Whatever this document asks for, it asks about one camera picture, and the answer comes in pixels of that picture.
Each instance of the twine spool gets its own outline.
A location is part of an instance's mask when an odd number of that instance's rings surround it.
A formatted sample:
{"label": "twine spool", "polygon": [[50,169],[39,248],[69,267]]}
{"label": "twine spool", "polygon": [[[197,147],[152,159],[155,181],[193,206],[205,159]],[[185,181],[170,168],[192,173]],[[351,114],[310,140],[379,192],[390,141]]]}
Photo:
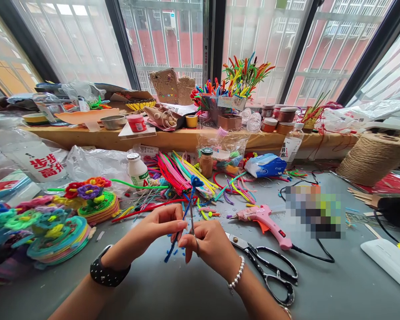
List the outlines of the twine spool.
{"label": "twine spool", "polygon": [[363,134],[336,173],[353,183],[373,187],[400,164],[400,138]]}

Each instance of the blue pipe cleaner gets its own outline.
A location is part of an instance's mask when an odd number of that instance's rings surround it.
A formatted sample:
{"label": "blue pipe cleaner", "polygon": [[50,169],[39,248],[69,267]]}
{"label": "blue pipe cleaner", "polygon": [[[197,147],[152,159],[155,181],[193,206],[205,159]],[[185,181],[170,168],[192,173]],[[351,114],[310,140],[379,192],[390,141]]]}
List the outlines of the blue pipe cleaner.
{"label": "blue pipe cleaner", "polygon": [[[185,213],[184,213],[183,219],[185,219],[185,215],[187,214],[188,209],[189,209],[190,206],[192,205],[192,199],[193,199],[194,193],[196,192],[196,187],[202,187],[202,186],[204,185],[204,183],[203,183],[203,181],[201,181],[197,176],[191,175],[191,185],[192,185],[191,197],[190,197],[190,201],[188,202],[187,208],[185,209]],[[172,246],[170,247],[170,250],[169,250],[169,252],[168,252],[168,255],[167,255],[167,256],[165,257],[165,259],[164,259],[164,262],[165,262],[165,263],[167,263],[167,262],[169,261],[169,258],[170,258],[170,256],[172,255],[172,251],[173,251],[173,249],[174,249],[174,247],[175,247],[175,243],[176,243],[176,241],[177,241],[177,239],[178,239],[178,236],[179,236],[179,233],[180,233],[180,232],[178,232],[178,233],[176,234],[175,240],[172,242]]]}

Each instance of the glue gun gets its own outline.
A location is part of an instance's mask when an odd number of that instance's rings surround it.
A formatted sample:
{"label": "glue gun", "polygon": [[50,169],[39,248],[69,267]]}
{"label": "glue gun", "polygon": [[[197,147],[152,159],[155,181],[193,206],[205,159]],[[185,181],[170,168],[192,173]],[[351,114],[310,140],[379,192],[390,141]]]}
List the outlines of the glue gun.
{"label": "glue gun", "polygon": [[292,248],[292,241],[283,230],[270,218],[272,213],[271,209],[267,205],[261,205],[261,207],[251,207],[237,212],[235,216],[230,219],[239,218],[242,221],[255,221],[259,223],[262,234],[267,230],[271,231],[273,236],[277,239],[282,250],[290,250]]}

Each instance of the window pane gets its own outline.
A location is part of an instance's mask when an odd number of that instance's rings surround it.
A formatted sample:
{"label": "window pane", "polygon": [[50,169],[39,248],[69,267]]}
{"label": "window pane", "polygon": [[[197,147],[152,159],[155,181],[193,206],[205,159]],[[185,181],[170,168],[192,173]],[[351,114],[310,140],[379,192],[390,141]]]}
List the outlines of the window pane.
{"label": "window pane", "polygon": [[336,101],[393,1],[325,1],[315,14],[286,103],[313,105],[322,92]]}
{"label": "window pane", "polygon": [[203,82],[203,1],[125,1],[121,13],[142,90],[155,95],[149,74],[174,68]]}
{"label": "window pane", "polygon": [[13,0],[63,83],[130,88],[104,0]]}
{"label": "window pane", "polygon": [[276,103],[281,95],[282,80],[296,48],[299,27],[306,18],[312,0],[227,0],[223,63],[250,58],[255,51],[258,64],[270,62],[276,68],[252,94],[255,102]]}
{"label": "window pane", "polygon": [[0,20],[0,89],[6,95],[34,92],[37,75]]}
{"label": "window pane", "polygon": [[400,98],[400,35],[348,106]]}

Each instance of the person's left hand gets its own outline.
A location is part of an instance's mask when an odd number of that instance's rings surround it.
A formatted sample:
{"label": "person's left hand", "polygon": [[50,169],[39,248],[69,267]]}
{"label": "person's left hand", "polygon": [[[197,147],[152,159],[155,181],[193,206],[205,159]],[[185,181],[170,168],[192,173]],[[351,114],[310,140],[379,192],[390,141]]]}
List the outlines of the person's left hand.
{"label": "person's left hand", "polygon": [[171,241],[179,231],[188,226],[182,220],[180,204],[170,204],[154,209],[139,224],[117,242],[101,259],[104,267],[115,270],[127,269],[133,260],[140,257],[158,237],[172,234]]}

